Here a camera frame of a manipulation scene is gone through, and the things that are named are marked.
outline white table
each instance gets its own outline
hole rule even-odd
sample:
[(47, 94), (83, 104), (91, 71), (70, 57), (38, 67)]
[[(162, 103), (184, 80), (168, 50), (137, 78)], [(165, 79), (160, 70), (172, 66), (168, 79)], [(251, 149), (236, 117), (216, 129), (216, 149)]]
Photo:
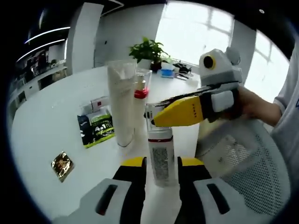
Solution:
[[(194, 90), (183, 80), (153, 74), (148, 102)], [(138, 145), (129, 154), (119, 149), (115, 138), (84, 148), (77, 121), (79, 106), (104, 95), (108, 95), (107, 69), (100, 67), (53, 83), (15, 114), (11, 133), (15, 165), (29, 194), (49, 219), (71, 214), (81, 197), (103, 178), (112, 178), (124, 159), (149, 156), (146, 139), (136, 141)], [(195, 155), (198, 130), (199, 125), (173, 128), (175, 156)], [(75, 164), (63, 183), (50, 165), (61, 151)], [(180, 207), (179, 187), (158, 188), (152, 180), (148, 167), (142, 223), (151, 223), (153, 218), (158, 223), (173, 223)]]

